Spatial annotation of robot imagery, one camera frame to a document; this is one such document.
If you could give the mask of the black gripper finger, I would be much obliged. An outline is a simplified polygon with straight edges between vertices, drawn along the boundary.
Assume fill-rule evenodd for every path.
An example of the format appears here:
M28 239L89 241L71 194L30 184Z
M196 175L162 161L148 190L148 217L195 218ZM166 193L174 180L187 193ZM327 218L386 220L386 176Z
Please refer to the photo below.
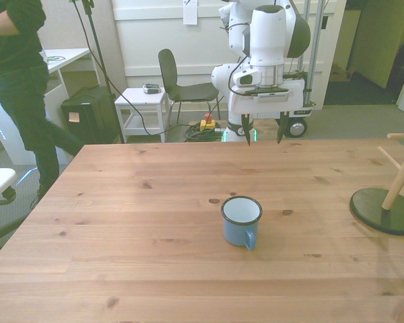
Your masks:
M277 131L277 142L280 143L288 127L289 112L281 112L280 118L277 120L279 129Z
M241 123L242 128L244 131L244 136L248 145L250 145L250 130L252 129L252 125L250 124L250 115L249 114L242 114L241 115Z

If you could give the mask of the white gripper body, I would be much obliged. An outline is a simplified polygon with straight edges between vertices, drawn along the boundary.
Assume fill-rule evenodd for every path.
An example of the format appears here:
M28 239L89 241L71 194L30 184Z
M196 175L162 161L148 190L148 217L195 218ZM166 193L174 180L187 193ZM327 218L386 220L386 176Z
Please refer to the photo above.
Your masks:
M244 92L256 89L255 86L232 87L234 91L229 97L229 112L232 114L258 114L274 112L290 112L303 108L305 81L303 79L287 79L280 88L286 92L275 92L272 89L264 94L243 96Z

